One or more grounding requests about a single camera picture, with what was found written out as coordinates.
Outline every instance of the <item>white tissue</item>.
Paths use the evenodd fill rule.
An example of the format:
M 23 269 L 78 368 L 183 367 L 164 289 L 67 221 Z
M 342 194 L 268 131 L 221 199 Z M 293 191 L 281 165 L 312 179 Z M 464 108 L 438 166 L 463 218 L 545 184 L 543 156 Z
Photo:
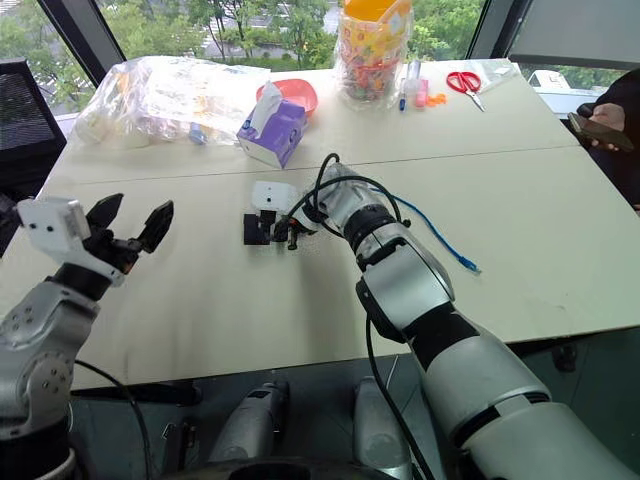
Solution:
M 271 118 L 271 115 L 278 111 L 281 102 L 282 93 L 278 90 L 278 87 L 271 82 L 265 83 L 262 89 L 262 97 L 258 100 L 251 118 L 251 126 L 258 133 L 256 138 L 260 138 L 264 126 Z

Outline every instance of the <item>red scissors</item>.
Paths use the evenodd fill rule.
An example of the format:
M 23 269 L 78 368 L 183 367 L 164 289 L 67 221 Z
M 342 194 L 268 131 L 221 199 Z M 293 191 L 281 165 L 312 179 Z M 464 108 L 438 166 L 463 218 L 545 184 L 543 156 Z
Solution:
M 451 72 L 447 75 L 447 85 L 453 88 L 456 92 L 469 95 L 480 110 L 485 111 L 484 105 L 480 101 L 476 92 L 480 90 L 482 81 L 473 72 Z

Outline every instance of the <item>silver robot arm segment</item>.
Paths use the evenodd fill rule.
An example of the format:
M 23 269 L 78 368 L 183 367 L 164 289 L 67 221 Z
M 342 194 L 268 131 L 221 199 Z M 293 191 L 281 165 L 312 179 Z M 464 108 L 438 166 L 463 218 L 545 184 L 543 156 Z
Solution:
M 86 217 L 75 200 L 18 204 L 31 243 L 61 266 L 0 323 L 0 476 L 65 478 L 75 466 L 66 415 L 76 355 L 97 302 L 122 284 L 141 251 L 156 249 L 173 218 L 167 202 L 138 238 L 118 240 L 107 227 L 121 201 L 121 194 L 107 197 Z
M 354 175 L 334 164 L 322 181 Z M 637 479 L 494 335 L 453 306 L 442 265 L 364 182 L 319 192 L 319 210 L 362 270 L 356 292 L 378 333 L 408 343 L 434 414 L 488 479 Z M 304 211 L 307 229 L 320 227 Z

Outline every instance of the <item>tissue box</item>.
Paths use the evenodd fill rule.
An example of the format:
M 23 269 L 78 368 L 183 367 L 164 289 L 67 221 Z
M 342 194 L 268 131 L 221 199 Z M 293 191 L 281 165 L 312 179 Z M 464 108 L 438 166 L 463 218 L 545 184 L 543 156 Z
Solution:
M 259 137 L 258 132 L 251 127 L 252 118 L 253 112 L 237 135 L 243 150 L 250 157 L 274 167 L 284 168 L 302 140 L 307 126 L 304 107 L 282 100 L 278 110 L 267 120 Z

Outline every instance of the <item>black mesh chair back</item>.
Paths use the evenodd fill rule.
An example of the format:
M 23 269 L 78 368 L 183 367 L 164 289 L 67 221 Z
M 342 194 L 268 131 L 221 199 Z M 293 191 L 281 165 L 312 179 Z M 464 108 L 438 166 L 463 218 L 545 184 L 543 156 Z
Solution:
M 17 225 L 6 204 L 36 196 L 66 145 L 27 62 L 0 61 L 0 256 Z

